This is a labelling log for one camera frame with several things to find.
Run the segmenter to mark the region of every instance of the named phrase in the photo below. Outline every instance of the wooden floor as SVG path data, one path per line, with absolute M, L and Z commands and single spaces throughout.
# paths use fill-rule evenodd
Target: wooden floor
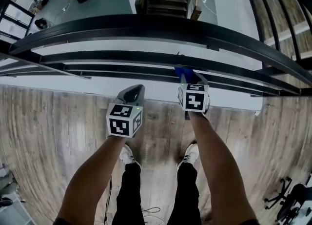
M 51 224 L 77 168 L 107 135 L 105 115 L 110 99 L 72 93 L 0 86 L 0 158 L 13 170 L 25 204 L 38 225 Z M 264 209 L 281 177 L 305 182 L 312 170 L 312 100 L 265 101 L 259 116 L 252 111 L 212 107 L 209 119 L 234 154 L 249 201 L 263 224 L 272 224 L 279 206 Z M 194 139 L 189 121 L 177 104 L 146 101 L 144 123 L 129 145 L 142 164 L 142 207 L 158 206 L 167 221 L 174 204 L 176 165 Z M 199 209 L 205 220 L 210 193 L 200 164 L 197 186 Z M 113 172 L 108 223 L 116 211 L 116 197 L 124 170 Z M 103 222 L 106 193 L 97 209 Z

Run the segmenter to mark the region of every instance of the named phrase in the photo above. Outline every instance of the office chair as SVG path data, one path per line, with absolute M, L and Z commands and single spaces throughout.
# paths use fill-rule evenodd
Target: office chair
M 265 203 L 274 202 L 271 206 L 266 206 L 265 209 L 271 209 L 273 206 L 275 206 L 279 202 L 279 200 L 281 200 L 281 199 L 285 200 L 286 199 L 285 195 L 286 195 L 286 192 L 287 192 L 289 186 L 291 185 L 292 181 L 293 180 L 289 177 L 286 177 L 285 179 L 280 180 L 280 182 L 283 184 L 282 191 L 277 196 L 275 196 L 274 198 L 272 198 L 270 200 L 268 198 L 264 199 Z
M 286 178 L 286 180 L 290 183 L 292 181 L 290 178 Z M 287 187 L 285 187 L 285 180 L 281 182 L 283 183 L 282 192 L 285 194 L 290 183 Z M 276 221 L 283 222 L 283 225 L 288 225 L 297 217 L 303 203 L 305 201 L 312 201 L 312 187 L 305 187 L 303 184 L 297 184 L 293 187 L 287 197 L 285 197 L 284 194 L 282 195 L 281 193 L 277 197 L 273 198 L 275 201 L 274 204 L 270 207 L 266 207 L 266 209 L 272 208 L 280 199 L 283 199 L 284 201 L 280 202 L 282 207 L 277 214 Z M 273 200 L 265 199 L 266 203 L 270 201 L 272 202 Z

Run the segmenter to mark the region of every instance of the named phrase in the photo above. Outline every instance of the metal railing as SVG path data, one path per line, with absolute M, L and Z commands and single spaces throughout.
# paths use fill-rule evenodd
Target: metal railing
M 263 34 L 263 30 L 262 30 L 262 27 L 261 27 L 261 24 L 260 24 L 259 15 L 257 13 L 257 9 L 256 9 L 256 6 L 255 6 L 256 5 L 255 4 L 255 0 L 249 0 L 249 1 L 251 3 L 252 9 L 253 9 L 253 14 L 254 14 L 254 17 L 255 17 L 255 21 L 256 21 L 256 25 L 257 25 L 257 29 L 258 29 L 258 33 L 259 33 L 259 39 L 260 39 L 261 42 L 264 42 L 264 34 Z M 279 34 L 277 32 L 276 24 L 275 24 L 273 15 L 272 15 L 272 9 L 270 8 L 270 4 L 268 4 L 268 0 L 261 0 L 261 1 L 263 2 L 265 11 L 266 11 L 266 13 L 268 15 L 268 19 L 269 19 L 270 26 L 271 26 L 272 33 L 273 33 L 273 39 L 274 39 L 275 48 L 276 48 L 276 50 L 280 51 Z M 311 19 L 309 17 L 309 14 L 308 14 L 308 12 L 307 12 L 307 10 L 305 8 L 305 5 L 304 5 L 304 3 L 301 0 L 296 0 L 296 1 L 298 2 L 298 5 L 299 5 L 299 7 L 302 10 L 302 13 L 303 13 L 303 15 L 304 15 L 304 17 L 305 17 L 305 19 L 307 21 L 307 24 L 308 24 L 308 26 L 310 28 L 310 31 L 312 33 L 312 23 L 311 23 Z M 287 26 L 289 28 L 290 36 L 291 36 L 292 42 L 293 42 L 293 48 L 294 48 L 294 53 L 295 53 L 295 57 L 296 57 L 296 62 L 298 64 L 304 65 L 304 66 L 306 66 L 306 68 L 308 68 L 307 64 L 309 62 L 307 62 L 307 61 L 304 61 L 304 63 L 300 62 L 301 61 L 301 54 L 300 54 L 298 43 L 297 43 L 296 33 L 295 33 L 294 27 L 293 27 L 292 22 L 291 22 L 291 18 L 290 18 L 289 13 L 288 13 L 289 9 L 287 10 L 283 0 L 278 0 L 278 2 L 279 2 L 279 5 L 281 7 L 281 12 L 284 14 L 285 20 L 287 22 Z M 264 73 L 266 75 L 279 75 L 279 74 L 283 74 L 282 71 L 280 71 L 280 70 L 278 70 L 276 68 L 270 68 L 270 67 L 258 70 L 258 72 Z
M 41 56 L 31 49 L 42 45 L 100 39 L 131 37 L 157 38 L 164 41 L 190 42 L 209 49 L 224 49 L 265 64 L 259 71 L 188 56 L 143 51 L 81 51 Z M 173 67 L 198 70 L 210 82 L 210 87 L 243 92 L 259 97 L 310 97 L 312 88 L 300 89 L 271 77 L 290 74 L 312 86 L 311 60 L 294 62 L 268 45 L 236 31 L 200 21 L 154 15 L 113 15 L 75 20 L 34 33 L 14 44 L 0 41 L 0 58 L 17 62 L 0 66 L 0 76 L 64 75 L 89 79 L 116 77 L 179 83 Z M 109 62 L 111 64 L 91 64 Z M 126 62 L 129 65 L 115 65 Z M 158 67 L 138 66 L 137 64 Z M 222 76 L 209 75 L 206 72 Z

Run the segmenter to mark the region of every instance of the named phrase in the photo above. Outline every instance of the white sneaker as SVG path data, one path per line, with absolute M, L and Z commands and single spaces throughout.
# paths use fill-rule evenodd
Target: white sneaker
M 187 149 L 185 151 L 185 156 L 184 156 L 182 162 L 180 162 L 180 164 L 178 165 L 178 168 L 183 163 L 194 165 L 194 163 L 196 162 L 198 156 L 199 156 L 199 150 L 198 150 L 197 144 L 196 143 L 190 144 L 187 147 Z
M 142 169 L 141 165 L 133 157 L 131 148 L 129 148 L 129 146 L 126 144 L 123 146 L 119 158 L 123 161 L 124 164 L 138 164 Z

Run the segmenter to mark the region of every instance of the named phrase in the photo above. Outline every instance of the forearm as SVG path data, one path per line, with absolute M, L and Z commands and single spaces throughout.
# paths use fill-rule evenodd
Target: forearm
M 220 186 L 224 179 L 229 178 L 229 174 L 237 176 L 235 180 L 242 183 L 233 155 L 213 130 L 209 121 L 194 113 L 190 113 L 190 119 L 209 187 Z
M 200 115 L 190 113 L 190 119 L 211 192 L 216 224 L 240 224 L 255 219 L 233 155 L 209 121 Z
M 125 141 L 122 137 L 110 137 L 77 170 L 66 189 L 59 217 L 74 225 L 93 224 L 97 204 L 108 184 Z M 71 213 L 82 208 L 84 213 L 93 215 L 80 217 L 80 221 L 73 221 L 77 216 Z

